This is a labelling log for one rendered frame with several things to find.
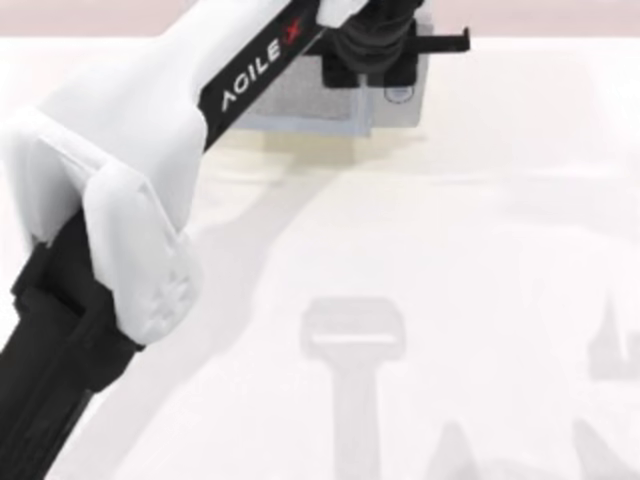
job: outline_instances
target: agile-x logo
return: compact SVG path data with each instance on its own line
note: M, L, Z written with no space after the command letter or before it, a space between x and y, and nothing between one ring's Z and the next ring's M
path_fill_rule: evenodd
M275 38L269 43L266 52L257 56L240 73L233 82L233 88L225 90L222 98L222 112L229 110L231 104L238 101L249 88L273 65L282 55L282 45L291 46L302 34L302 19L296 18L285 28L283 38Z

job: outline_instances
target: white robotic arm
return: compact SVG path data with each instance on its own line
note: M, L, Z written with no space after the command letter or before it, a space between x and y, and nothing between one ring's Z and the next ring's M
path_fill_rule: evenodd
M339 27L366 1L322 0L300 12ZM183 230L207 139L202 91L290 3L201 0L126 61L89 68L4 131L25 232L50 243L82 209L96 279L113 293L119 328L140 345L170 333L199 290ZM223 111L278 60L282 38L229 82Z

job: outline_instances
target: robotic arm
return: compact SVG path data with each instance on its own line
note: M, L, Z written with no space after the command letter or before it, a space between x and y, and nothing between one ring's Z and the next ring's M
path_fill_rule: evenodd
M407 52L468 50L468 32L412 35L421 4L201 0L5 126L33 253L0 354L0 478L44 478L91 397L185 318L200 289L184 228L203 151L298 56L323 57L327 88L356 88L410 83L385 75Z

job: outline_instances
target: table surface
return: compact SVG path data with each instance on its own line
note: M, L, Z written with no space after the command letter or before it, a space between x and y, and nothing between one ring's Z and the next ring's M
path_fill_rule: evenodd
M139 41L0 41L0 118ZM203 297L51 478L636 478L639 57L479 39L433 60L416 130L230 132L189 224ZM25 260L4 187L0 219L2 339ZM305 348L332 331L335 356Z

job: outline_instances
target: white table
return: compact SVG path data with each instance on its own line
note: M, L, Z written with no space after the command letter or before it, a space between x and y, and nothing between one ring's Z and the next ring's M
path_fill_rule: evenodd
M1 115L137 41L3 41ZM419 130L234 131L207 155L189 227L206 293L98 399L52 478L356 480L367 452L333 426L371 397L338 385L333 409L331 370L300 344L310 317L341 316L406 330L375 377L377 426L342 424L378 429L382 479L640 472L640 378L612 363L633 363L619 343L640 332L640 41L475 49L434 60ZM0 192L6 337L26 257Z

